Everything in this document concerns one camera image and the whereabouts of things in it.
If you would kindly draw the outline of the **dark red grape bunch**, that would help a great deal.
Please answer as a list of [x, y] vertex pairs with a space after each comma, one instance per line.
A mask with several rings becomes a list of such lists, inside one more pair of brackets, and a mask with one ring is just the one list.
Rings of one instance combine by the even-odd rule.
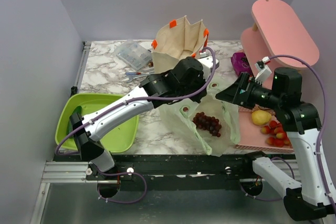
[[221, 136], [222, 125], [219, 119], [214, 116], [208, 116], [204, 112], [198, 112], [193, 117], [192, 122], [198, 129], [208, 131], [212, 136]]

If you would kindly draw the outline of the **green avocado print plastic bag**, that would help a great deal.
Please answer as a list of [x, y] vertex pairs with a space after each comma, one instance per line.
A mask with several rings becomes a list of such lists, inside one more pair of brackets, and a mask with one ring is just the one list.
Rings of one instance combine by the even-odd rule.
[[200, 103], [185, 99], [159, 107], [163, 124], [182, 140], [202, 148], [206, 155], [221, 156], [240, 143], [238, 106], [215, 98], [230, 86], [216, 74]]

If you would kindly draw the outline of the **red strawberry cluster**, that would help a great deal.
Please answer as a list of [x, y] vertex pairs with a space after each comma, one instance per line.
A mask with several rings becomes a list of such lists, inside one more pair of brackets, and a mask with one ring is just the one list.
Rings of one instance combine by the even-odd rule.
[[275, 120], [271, 120], [267, 125], [262, 126], [260, 131], [267, 136], [265, 142], [269, 146], [280, 148], [291, 146], [291, 141], [283, 130], [282, 124]]

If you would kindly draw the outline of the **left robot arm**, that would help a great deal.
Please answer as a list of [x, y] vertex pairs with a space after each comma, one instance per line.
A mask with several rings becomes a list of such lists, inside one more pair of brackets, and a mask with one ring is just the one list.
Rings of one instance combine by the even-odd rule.
[[101, 144], [101, 139], [111, 130], [134, 116], [151, 111], [163, 104], [189, 98], [200, 102], [206, 83], [216, 65], [210, 57], [195, 59], [187, 57], [171, 70], [148, 75], [124, 97], [106, 107], [87, 115], [73, 113], [69, 123], [82, 161], [92, 162], [104, 179], [116, 175], [116, 166], [110, 152]]

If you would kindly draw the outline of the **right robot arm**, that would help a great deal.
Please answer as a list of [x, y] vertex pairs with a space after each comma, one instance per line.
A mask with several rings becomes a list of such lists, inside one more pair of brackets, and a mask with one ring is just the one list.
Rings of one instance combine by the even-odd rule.
[[326, 164], [321, 155], [322, 145], [317, 142], [322, 125], [316, 107], [301, 101], [302, 76], [293, 68], [275, 69], [271, 89], [264, 88], [247, 73], [241, 73], [216, 99], [247, 109], [259, 105], [275, 112], [293, 150], [301, 181], [296, 181], [275, 166], [262, 152], [249, 154], [241, 165], [249, 178], [256, 175], [265, 179], [282, 197], [288, 215], [294, 221], [322, 219], [335, 213], [328, 199], [323, 181], [330, 189], [334, 185], [329, 174], [321, 175], [319, 164]]

